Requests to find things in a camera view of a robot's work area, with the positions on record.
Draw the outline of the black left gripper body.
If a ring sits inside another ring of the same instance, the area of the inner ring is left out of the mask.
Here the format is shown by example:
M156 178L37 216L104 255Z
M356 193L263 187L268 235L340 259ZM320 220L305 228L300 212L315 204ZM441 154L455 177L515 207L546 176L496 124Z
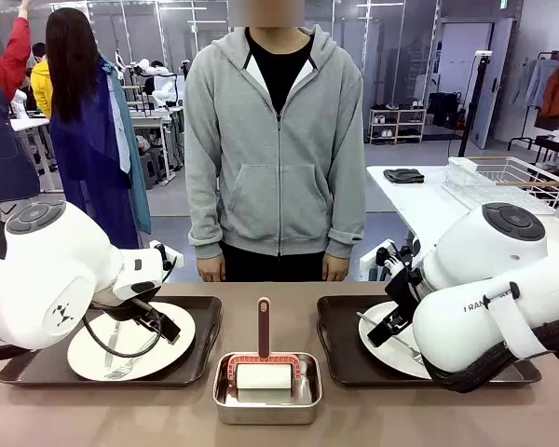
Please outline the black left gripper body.
M117 321L134 320L145 327L159 327L161 315L151 305L152 299L160 290L153 282L142 282L130 289L131 297L114 307L114 319Z

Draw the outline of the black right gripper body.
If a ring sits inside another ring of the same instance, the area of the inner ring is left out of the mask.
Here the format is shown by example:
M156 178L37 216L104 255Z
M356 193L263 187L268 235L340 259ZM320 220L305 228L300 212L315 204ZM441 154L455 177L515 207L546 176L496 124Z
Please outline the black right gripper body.
M381 333L400 333L413 320L414 313L420 302L416 287L421 283L422 276L418 268L405 267L397 274L391 273L387 267L381 272L381 278L389 276L390 281L385 288L387 296L396 304L378 324Z

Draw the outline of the person's right hand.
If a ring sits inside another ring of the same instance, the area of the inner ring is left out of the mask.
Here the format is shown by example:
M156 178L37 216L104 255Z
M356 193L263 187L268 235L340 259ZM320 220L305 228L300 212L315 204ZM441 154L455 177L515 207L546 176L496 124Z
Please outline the person's right hand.
M198 258L197 269L204 282L225 281L225 258L223 254L208 259Z

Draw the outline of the person's left hand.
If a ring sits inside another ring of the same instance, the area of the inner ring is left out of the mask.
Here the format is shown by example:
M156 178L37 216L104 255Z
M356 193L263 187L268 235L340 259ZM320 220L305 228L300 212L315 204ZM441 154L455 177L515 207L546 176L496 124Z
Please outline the person's left hand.
M325 253L322 263L322 280L327 282L341 282L349 273L350 259L334 257Z

